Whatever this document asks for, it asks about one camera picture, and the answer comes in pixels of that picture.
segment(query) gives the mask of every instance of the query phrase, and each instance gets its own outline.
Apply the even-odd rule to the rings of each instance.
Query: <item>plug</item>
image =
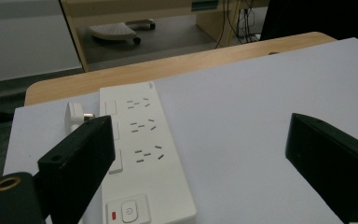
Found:
[[[68,103],[65,112],[65,130],[69,134],[78,128],[84,121],[95,118],[93,114],[83,113],[80,103]]]

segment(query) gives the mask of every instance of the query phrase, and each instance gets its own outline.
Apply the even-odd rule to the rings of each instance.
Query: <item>power outlet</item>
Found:
[[[102,183],[103,223],[194,223],[197,214],[153,82],[100,89],[117,158]]]

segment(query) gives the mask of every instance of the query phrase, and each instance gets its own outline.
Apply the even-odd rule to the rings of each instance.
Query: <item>wheel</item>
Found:
[[[141,43],[141,38],[139,38],[139,37],[135,37],[135,38],[133,38],[133,43],[135,43],[135,44],[140,44]]]

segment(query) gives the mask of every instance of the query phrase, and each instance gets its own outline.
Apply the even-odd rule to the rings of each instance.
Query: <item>white power strip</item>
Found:
[[[102,183],[103,224],[195,223],[197,214],[153,82],[100,89],[116,160]]]

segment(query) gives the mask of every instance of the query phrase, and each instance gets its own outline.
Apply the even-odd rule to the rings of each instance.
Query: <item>wooden desk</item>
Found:
[[[78,29],[92,25],[139,21],[145,19],[165,18],[189,14],[197,14],[197,25],[216,41],[220,34],[220,44],[230,46],[233,31],[240,8],[248,8],[245,0],[219,0],[217,9],[191,10],[192,0],[61,0],[62,9],[74,40],[77,56],[85,72],[89,71],[83,43]],[[254,7],[267,7],[269,0],[255,0]],[[222,29],[223,13],[227,11],[231,23],[225,22]]]
[[[25,105],[91,93],[101,87],[153,80],[261,57],[270,52],[303,49],[332,41],[336,39],[313,32],[39,81],[28,88]]]

